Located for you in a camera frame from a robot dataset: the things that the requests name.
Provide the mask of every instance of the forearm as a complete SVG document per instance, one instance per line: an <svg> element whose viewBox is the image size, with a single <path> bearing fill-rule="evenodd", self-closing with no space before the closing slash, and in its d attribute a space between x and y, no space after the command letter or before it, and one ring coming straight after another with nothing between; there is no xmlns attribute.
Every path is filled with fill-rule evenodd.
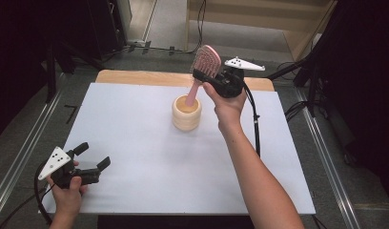
<svg viewBox="0 0 389 229"><path fill-rule="evenodd" d="M50 225L50 229L71 229L76 216L56 213Z"/></svg>
<svg viewBox="0 0 389 229"><path fill-rule="evenodd" d="M221 130L256 228L303 228L293 202L257 156L239 123Z"/></svg>

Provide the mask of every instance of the hand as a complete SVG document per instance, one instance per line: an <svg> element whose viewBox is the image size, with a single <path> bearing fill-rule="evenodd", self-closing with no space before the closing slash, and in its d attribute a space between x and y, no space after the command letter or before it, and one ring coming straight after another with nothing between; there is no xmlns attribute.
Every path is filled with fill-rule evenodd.
<svg viewBox="0 0 389 229"><path fill-rule="evenodd" d="M242 93L237 97L224 98L215 91L215 88L210 83L203 83L203 88L215 103L215 113L219 121L218 128L220 131L224 132L230 126L240 125L246 93L242 90Z"/></svg>
<svg viewBox="0 0 389 229"><path fill-rule="evenodd" d="M79 163L77 161L74 161L73 164L77 166ZM81 194L87 192L88 186L81 186L81 177L72 178L70 183L70 189L61 189L58 186L54 185L54 182L51 177L47 177L46 180L52 187L51 191L56 204L53 224L57 220L62 221L62 223L64 224L72 224L81 208Z"/></svg>

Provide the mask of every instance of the hairbrush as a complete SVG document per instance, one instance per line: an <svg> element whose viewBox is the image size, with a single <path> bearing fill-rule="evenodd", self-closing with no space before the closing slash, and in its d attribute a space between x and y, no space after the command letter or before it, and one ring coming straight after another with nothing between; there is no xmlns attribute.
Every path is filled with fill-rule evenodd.
<svg viewBox="0 0 389 229"><path fill-rule="evenodd" d="M205 75L214 78L219 68L221 67L221 59L218 53L210 46L202 46L196 53L194 63L191 67L191 74L194 70L201 71ZM201 81L194 79L194 84L188 93L185 104L192 107L195 103L195 96L197 95L198 87L201 85Z"/></svg>

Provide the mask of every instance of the wrist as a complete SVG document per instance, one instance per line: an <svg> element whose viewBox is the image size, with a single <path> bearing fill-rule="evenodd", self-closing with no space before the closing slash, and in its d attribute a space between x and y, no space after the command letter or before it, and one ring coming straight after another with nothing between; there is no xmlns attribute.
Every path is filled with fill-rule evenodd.
<svg viewBox="0 0 389 229"><path fill-rule="evenodd" d="M56 212L50 228L72 228L77 215L63 212Z"/></svg>

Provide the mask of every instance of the cup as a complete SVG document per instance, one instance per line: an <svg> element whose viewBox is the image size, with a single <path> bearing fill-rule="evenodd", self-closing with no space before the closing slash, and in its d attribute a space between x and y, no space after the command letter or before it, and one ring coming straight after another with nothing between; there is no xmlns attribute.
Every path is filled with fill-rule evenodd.
<svg viewBox="0 0 389 229"><path fill-rule="evenodd" d="M181 131L191 131L198 126L201 115L201 103L196 98L194 105L185 104L187 95L182 95L174 100L172 105L173 123Z"/></svg>

